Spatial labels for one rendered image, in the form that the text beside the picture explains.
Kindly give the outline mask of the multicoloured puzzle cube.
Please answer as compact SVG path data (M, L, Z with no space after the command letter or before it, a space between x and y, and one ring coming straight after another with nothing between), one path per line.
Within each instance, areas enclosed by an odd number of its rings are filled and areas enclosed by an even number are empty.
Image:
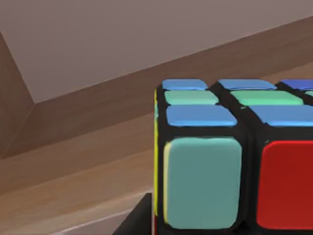
M313 235L313 80L165 79L153 235Z

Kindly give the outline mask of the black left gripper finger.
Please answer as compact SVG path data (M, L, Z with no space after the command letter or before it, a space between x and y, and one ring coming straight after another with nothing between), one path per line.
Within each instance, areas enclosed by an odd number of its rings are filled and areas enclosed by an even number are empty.
M112 235L154 235L150 192L142 197Z

